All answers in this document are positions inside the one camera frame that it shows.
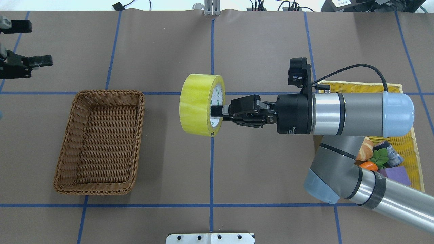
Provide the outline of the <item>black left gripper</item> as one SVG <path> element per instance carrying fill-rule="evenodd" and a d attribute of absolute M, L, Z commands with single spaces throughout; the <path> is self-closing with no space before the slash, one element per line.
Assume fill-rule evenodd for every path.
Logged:
<path fill-rule="evenodd" d="M 30 20 L 1 20 L 1 33 L 20 34 L 31 33 L 32 23 Z M 30 78 L 32 67 L 47 67 L 53 65 L 51 55 L 42 55 L 35 57 L 25 57 L 7 50 L 1 54 L 0 78 L 1 79 L 18 79 Z"/>

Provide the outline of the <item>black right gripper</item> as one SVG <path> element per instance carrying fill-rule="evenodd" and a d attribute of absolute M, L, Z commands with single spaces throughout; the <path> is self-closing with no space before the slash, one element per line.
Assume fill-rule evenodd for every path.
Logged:
<path fill-rule="evenodd" d="M 276 124 L 279 134 L 307 135 L 313 130 L 313 100 L 311 95 L 287 93 L 267 102 L 254 94 L 233 99 L 229 105 L 212 105 L 210 116 L 252 128 Z"/>

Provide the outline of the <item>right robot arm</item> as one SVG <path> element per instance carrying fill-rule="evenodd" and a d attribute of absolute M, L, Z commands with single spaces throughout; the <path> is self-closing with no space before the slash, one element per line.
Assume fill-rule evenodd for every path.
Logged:
<path fill-rule="evenodd" d="M 335 204 L 345 198 L 360 207 L 433 233 L 433 197 L 354 164 L 365 136 L 407 134 L 414 105 L 403 93 L 289 93 L 276 102 L 258 95 L 210 107 L 212 118 L 262 128 L 276 124 L 280 134 L 321 135 L 304 188 Z"/>

